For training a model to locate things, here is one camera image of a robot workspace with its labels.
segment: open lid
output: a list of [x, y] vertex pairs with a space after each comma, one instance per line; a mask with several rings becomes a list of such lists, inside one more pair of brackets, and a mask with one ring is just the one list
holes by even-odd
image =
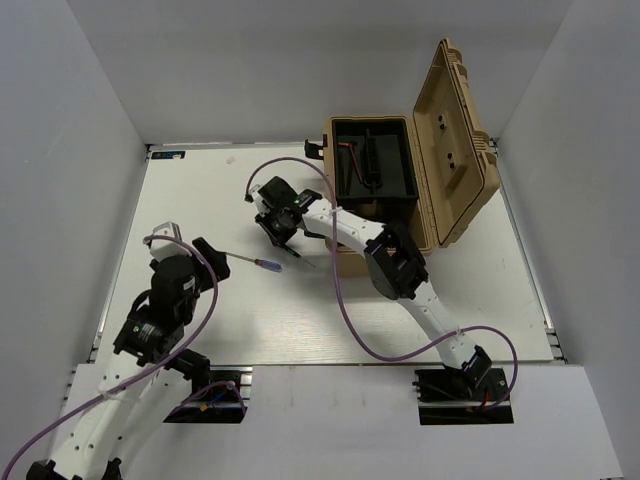
[[460, 238], [500, 186], [496, 157], [489, 149], [489, 135], [480, 129], [462, 54], [449, 39], [438, 44], [413, 119], [422, 156], [419, 167], [429, 191], [429, 223], [438, 245], [446, 247]]

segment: white floor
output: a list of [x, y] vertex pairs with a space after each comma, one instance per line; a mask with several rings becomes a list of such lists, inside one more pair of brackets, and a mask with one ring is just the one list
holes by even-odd
[[[505, 369], [511, 375], [511, 368]], [[512, 425], [420, 426], [409, 366], [260, 366], [240, 425], [160, 426], [127, 480], [621, 476], [582, 367], [521, 366]], [[67, 409], [103, 368], [80, 365]], [[58, 432], [67, 438], [73, 422]]]
[[[255, 207], [243, 201], [251, 172], [266, 160], [285, 155], [303, 157], [302, 146], [189, 150], [184, 159], [151, 160], [111, 298], [98, 362], [108, 358], [131, 302], [149, 286], [151, 257], [142, 238], [167, 220], [180, 225], [187, 241], [204, 236], [216, 249], [275, 260], [284, 267], [276, 274], [229, 259], [231, 278], [221, 284], [213, 319], [193, 347], [213, 364], [373, 361], [344, 326], [324, 242], [301, 233], [291, 241], [317, 265], [315, 269], [287, 256], [270, 245], [253, 221]], [[265, 183], [274, 175], [296, 189], [324, 190], [315, 172], [292, 162], [268, 167], [257, 181]], [[427, 268], [436, 291], [461, 326], [499, 328], [514, 342], [521, 360], [553, 358], [541, 307], [500, 194], [494, 195], [458, 243], [427, 258]], [[343, 285], [352, 319], [375, 350], [399, 355], [427, 342], [413, 319], [380, 297], [367, 278], [345, 280]], [[200, 321], [210, 299], [210, 293], [203, 295], [194, 322]], [[511, 360], [499, 337], [475, 332], [473, 336], [494, 361]], [[432, 351], [416, 361], [437, 362], [438, 357]]]

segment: white wall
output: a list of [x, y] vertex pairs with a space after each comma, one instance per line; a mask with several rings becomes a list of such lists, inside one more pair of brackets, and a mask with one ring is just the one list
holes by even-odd
[[571, 0], [68, 0], [147, 143], [318, 138], [409, 113], [438, 40], [499, 135]]
[[0, 2], [0, 62], [4, 469], [88, 356], [145, 150], [64, 0]]
[[640, 16], [577, 0], [501, 139], [503, 176], [569, 359], [640, 479]]

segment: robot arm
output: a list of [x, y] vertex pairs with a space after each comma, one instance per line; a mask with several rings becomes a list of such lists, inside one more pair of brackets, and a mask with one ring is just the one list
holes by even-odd
[[[181, 240], [178, 226], [171, 222], [153, 233]], [[224, 253], [202, 238], [193, 244], [218, 281], [229, 277]], [[155, 272], [151, 289], [134, 301], [114, 342], [114, 353], [98, 386], [105, 400], [80, 415], [71, 436], [46, 464], [34, 463], [27, 480], [120, 480], [148, 437], [189, 396], [191, 382], [194, 387], [211, 383], [209, 361], [185, 349], [148, 379], [108, 393], [166, 359], [191, 323], [200, 293], [213, 286], [204, 265], [186, 249], [166, 240], [154, 240], [149, 248]]]
[[[256, 223], [276, 246], [284, 246], [298, 228], [309, 236], [333, 237], [333, 207], [316, 192], [298, 195], [274, 177], [264, 186], [254, 186], [249, 196], [258, 208]], [[336, 217], [338, 243], [366, 259], [371, 281], [383, 296], [402, 305], [431, 340], [459, 330], [433, 290], [424, 258], [406, 227], [368, 221], [340, 209]], [[491, 368], [488, 355], [465, 334], [452, 336], [436, 349], [445, 367], [472, 391]]]

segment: blue screwdriver handle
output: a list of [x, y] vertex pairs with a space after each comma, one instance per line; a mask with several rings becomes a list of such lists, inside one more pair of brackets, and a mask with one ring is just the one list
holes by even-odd
[[260, 260], [259, 258], [256, 258], [254, 262], [259, 267], [270, 270], [272, 272], [280, 273], [282, 271], [282, 266], [276, 262], [270, 262], [269, 260]]

